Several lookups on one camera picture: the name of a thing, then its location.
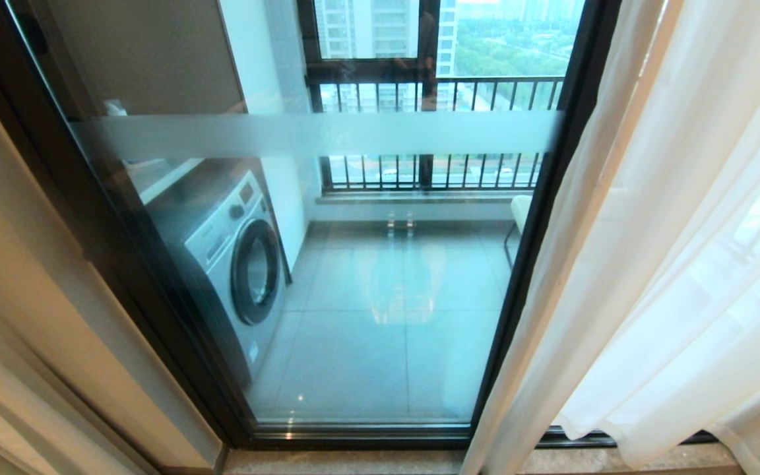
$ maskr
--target balcony floor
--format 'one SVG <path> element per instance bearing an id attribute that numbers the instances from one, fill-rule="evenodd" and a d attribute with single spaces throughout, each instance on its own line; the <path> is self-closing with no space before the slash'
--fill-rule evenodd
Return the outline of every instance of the balcony floor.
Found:
<path id="1" fill-rule="evenodd" d="M 509 283 L 510 225 L 312 226 L 248 393 L 257 419 L 468 423 Z"/>

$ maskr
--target front-loading washing machine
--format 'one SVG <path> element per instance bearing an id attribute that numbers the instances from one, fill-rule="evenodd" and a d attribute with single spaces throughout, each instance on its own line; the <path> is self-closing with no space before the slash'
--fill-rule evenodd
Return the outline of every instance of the front-loading washing machine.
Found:
<path id="1" fill-rule="evenodd" d="M 255 174 L 217 163 L 217 175 L 187 183 L 187 202 L 172 216 L 162 208 L 164 232 L 206 327 L 230 373 L 242 385 L 257 376 L 280 321 L 286 278 L 274 217 Z M 179 223 L 193 223 L 187 229 Z"/>

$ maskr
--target washing machine control panel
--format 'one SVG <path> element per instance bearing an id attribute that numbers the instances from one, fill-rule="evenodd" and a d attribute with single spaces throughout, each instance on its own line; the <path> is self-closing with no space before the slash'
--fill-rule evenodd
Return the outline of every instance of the washing machine control panel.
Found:
<path id="1" fill-rule="evenodd" d="M 226 247 L 232 246 L 236 232 L 261 205 L 263 192 L 254 175 L 246 172 L 200 228 L 187 238 L 185 246 L 200 267 L 207 270 L 215 259 L 226 252 Z"/>

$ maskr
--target white chair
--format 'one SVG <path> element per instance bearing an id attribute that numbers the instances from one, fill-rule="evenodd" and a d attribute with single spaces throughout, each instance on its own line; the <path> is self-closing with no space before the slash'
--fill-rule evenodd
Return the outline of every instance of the white chair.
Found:
<path id="1" fill-rule="evenodd" d="M 509 238 L 516 229 L 519 232 L 524 229 L 524 225 L 527 222 L 527 214 L 530 214 L 530 203 L 532 201 L 532 195 L 518 195 L 512 198 L 512 204 L 509 205 L 515 222 L 512 223 L 512 228 L 509 228 L 509 232 L 506 233 L 506 237 L 503 240 L 503 250 L 506 251 L 506 261 L 509 262 L 510 268 L 512 267 L 512 255 L 509 252 Z"/>

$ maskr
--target balcony railing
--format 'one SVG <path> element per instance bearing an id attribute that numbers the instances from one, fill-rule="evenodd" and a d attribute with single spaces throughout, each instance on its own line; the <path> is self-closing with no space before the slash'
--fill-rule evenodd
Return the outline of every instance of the balcony railing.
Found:
<path id="1" fill-rule="evenodd" d="M 437 78 L 435 102 L 425 102 L 418 82 L 361 83 L 349 79 L 316 84 L 317 110 L 532 111 L 552 110 L 564 78 L 527 76 Z M 525 190 L 536 186 L 545 154 L 329 156 L 322 159 L 323 191 Z"/>

